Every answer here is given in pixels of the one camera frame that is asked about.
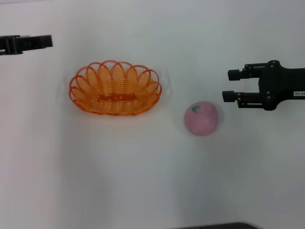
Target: orange wicker basket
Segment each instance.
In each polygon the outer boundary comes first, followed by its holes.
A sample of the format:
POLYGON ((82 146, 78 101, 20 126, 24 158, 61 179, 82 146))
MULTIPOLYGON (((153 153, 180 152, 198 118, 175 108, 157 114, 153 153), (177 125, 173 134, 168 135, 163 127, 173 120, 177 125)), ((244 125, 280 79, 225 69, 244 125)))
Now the orange wicker basket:
POLYGON ((138 115, 151 109, 162 92, 154 70, 116 61, 81 68, 69 88, 69 97, 78 108, 98 115, 138 115))

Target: white table surface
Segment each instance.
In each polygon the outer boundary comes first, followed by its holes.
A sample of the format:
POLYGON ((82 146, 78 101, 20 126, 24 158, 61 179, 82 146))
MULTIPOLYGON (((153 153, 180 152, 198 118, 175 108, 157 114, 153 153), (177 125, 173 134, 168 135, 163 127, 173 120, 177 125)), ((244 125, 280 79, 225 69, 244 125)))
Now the white table surface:
POLYGON ((0 5, 1 34, 54 47, 0 56, 0 228, 169 229, 246 221, 305 224, 305 101, 238 109, 255 92, 227 71, 305 67, 303 0, 50 0, 0 5), (76 71, 114 59, 155 69, 161 101, 138 117, 90 115, 68 97, 76 71), (183 127, 218 106, 208 137, 183 127))

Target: black object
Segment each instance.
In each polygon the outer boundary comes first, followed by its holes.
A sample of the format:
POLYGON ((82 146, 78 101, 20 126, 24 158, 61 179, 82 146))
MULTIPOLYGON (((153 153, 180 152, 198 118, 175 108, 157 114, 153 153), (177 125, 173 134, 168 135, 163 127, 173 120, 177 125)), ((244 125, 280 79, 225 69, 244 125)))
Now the black object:
POLYGON ((203 226, 195 228, 184 228, 184 229, 257 229, 246 223, 229 223, 229 224, 219 224, 213 226, 203 226))
POLYGON ((0 55, 23 54, 23 51, 53 47, 51 35, 38 37, 0 37, 0 55))
POLYGON ((246 64, 244 69, 229 70, 229 80, 259 78, 259 93, 223 92, 225 102, 237 100, 239 108, 263 108, 275 110, 277 105, 289 99, 305 99, 305 69, 287 69, 279 61, 246 64))

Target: pink peach toy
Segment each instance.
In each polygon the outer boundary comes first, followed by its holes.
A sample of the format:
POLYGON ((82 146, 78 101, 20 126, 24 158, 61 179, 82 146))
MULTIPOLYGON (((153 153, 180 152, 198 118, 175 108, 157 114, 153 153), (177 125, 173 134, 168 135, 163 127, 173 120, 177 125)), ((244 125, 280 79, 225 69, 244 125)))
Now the pink peach toy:
POLYGON ((186 110, 184 124, 194 135, 210 135, 218 125, 217 109, 212 103, 197 102, 186 110))

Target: basket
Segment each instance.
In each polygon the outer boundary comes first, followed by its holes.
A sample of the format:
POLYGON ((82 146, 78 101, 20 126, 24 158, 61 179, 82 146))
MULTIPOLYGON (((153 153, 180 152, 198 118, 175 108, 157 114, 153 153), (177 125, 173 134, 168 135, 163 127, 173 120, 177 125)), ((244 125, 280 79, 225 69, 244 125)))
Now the basket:
POLYGON ((69 88, 69 97, 78 108, 98 115, 141 114, 159 101, 162 92, 154 70, 116 61, 81 68, 69 88))

